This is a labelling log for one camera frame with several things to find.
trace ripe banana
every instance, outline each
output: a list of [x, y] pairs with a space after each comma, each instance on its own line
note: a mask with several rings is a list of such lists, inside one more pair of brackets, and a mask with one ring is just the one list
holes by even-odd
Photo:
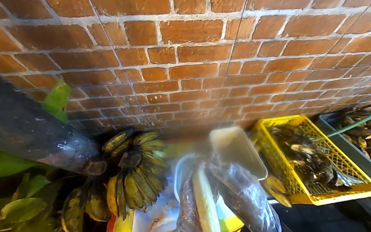
[[118, 145], [122, 144], [133, 132], [134, 128], [131, 127], [112, 137], [112, 139], [108, 140], [108, 142], [104, 144], [103, 151], [109, 152], [114, 150]]
[[162, 140], [151, 140], [140, 145], [142, 151], [162, 151], [165, 144]]
[[111, 212], [102, 190], [104, 190], [104, 186], [94, 182], [88, 189], [85, 201], [85, 213], [98, 222], [106, 222], [111, 219]]
[[117, 204], [118, 204], [118, 215], [122, 217], [123, 220], [127, 217], [127, 205], [125, 201], [125, 192], [124, 192], [124, 172], [121, 170], [117, 175]]
[[147, 133], [142, 133], [140, 135], [138, 135], [137, 137], [135, 137], [133, 143], [134, 145], [141, 145], [145, 142], [148, 142], [148, 141], [151, 141], [151, 140], [154, 140], [155, 138], [157, 138], [160, 134], [157, 133], [157, 132], [147, 132]]
[[122, 142], [122, 144], [118, 145], [111, 152], [111, 156], [112, 157], [117, 157], [119, 155], [124, 154], [124, 152], [128, 151], [128, 149], [131, 147], [132, 141], [133, 141], [133, 138], [132, 137], [128, 137], [124, 142]]
[[81, 188], [68, 194], [61, 214], [61, 225], [65, 232], [82, 232], [84, 202]]
[[118, 216], [118, 207], [117, 207], [117, 176], [112, 177], [107, 184], [107, 205], [111, 213]]

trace yellow banana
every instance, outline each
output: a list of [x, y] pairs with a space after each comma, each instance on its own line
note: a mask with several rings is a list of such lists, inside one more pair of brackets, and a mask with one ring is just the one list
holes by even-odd
[[155, 138], [157, 138], [160, 134], [157, 133], [157, 132], [147, 132], [147, 133], [142, 133], [140, 135], [138, 135], [137, 137], [135, 137], [134, 141], [133, 141], [133, 144], [134, 145], [141, 145], [145, 142], [148, 142], [148, 141], [151, 141], [151, 140], [154, 140]]
[[108, 140], [103, 146], [104, 152], [109, 152], [114, 150], [118, 145], [122, 144], [132, 133], [134, 132], [134, 128], [128, 128], [116, 136], [112, 137], [112, 139]]

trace plastic crate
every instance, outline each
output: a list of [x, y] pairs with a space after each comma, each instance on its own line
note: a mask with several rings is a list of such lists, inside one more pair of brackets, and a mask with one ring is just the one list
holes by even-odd
[[[315, 184], [308, 189], [294, 171], [271, 137], [267, 128], [274, 125], [298, 125], [303, 132], [315, 141], [315, 145], [323, 150], [326, 157], [334, 164], [338, 172], [338, 184], [346, 184], [351, 188], [347, 192], [335, 191], [322, 184]], [[353, 163], [336, 145], [334, 145], [305, 115], [284, 116], [261, 119], [254, 130], [258, 133], [257, 144], [272, 171], [283, 182], [286, 193], [293, 204], [314, 204], [317, 206], [371, 197], [371, 179]]]

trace plastic bag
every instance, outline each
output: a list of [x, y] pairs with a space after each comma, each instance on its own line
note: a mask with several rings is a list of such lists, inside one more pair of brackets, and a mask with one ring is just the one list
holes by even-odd
[[277, 213], [267, 201], [258, 178], [236, 164], [218, 167], [208, 164], [210, 179], [224, 202], [252, 232], [281, 232]]
[[177, 228], [174, 232], [201, 232], [200, 220], [193, 192], [193, 183], [190, 172], [180, 191], [180, 214], [177, 219]]

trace banana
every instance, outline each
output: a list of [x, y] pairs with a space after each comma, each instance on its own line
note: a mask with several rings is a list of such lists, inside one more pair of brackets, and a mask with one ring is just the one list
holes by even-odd
[[151, 140], [140, 145], [142, 151], [162, 151], [165, 144], [162, 140]]
[[112, 177], [107, 184], [107, 205], [111, 213], [118, 216], [118, 207], [117, 207], [117, 176]]
[[111, 219], [110, 210], [101, 192], [103, 189], [103, 185], [94, 182], [88, 189], [88, 196], [85, 201], [85, 213], [98, 222], [106, 222]]
[[104, 152], [109, 152], [114, 150], [118, 145], [122, 144], [132, 133], [134, 132], [134, 128], [130, 127], [116, 136], [112, 137], [108, 142], [106, 142], [103, 146]]
[[61, 225], [65, 232], [82, 232], [84, 202], [81, 188], [68, 194], [61, 214]]
[[124, 152], [128, 151], [128, 149], [131, 147], [132, 145], [132, 141], [133, 141], [133, 138], [132, 137], [128, 137], [122, 144], [118, 145], [112, 152], [111, 152], [111, 156], [112, 157], [117, 157], [121, 154], [123, 154]]
[[117, 177], [117, 203], [118, 203], [118, 215], [122, 217], [122, 220], [125, 220], [127, 217], [127, 205], [125, 201], [125, 191], [124, 191], [124, 172], [121, 170], [118, 173]]
[[134, 177], [131, 175], [131, 172], [127, 172], [127, 175], [124, 179], [124, 189], [127, 193], [125, 196], [125, 199], [127, 202], [132, 199], [132, 201], [135, 204], [135, 207], [132, 205], [128, 205], [133, 208], [142, 208], [143, 207], [143, 198], [141, 196], [141, 193], [138, 191], [137, 185], [134, 181]]
[[138, 168], [132, 168], [131, 172], [135, 182], [137, 183], [137, 187], [143, 196], [144, 202], [146, 202], [147, 205], [155, 203], [157, 201], [157, 196], [154, 194], [144, 177], [138, 173]]
[[141, 145], [145, 142], [148, 142], [148, 141], [151, 141], [151, 140], [154, 140], [155, 138], [157, 138], [160, 134], [157, 133], [157, 132], [147, 132], [147, 133], [142, 133], [140, 135], [138, 135], [137, 137], [135, 137], [134, 141], [133, 141], [133, 144], [134, 145]]

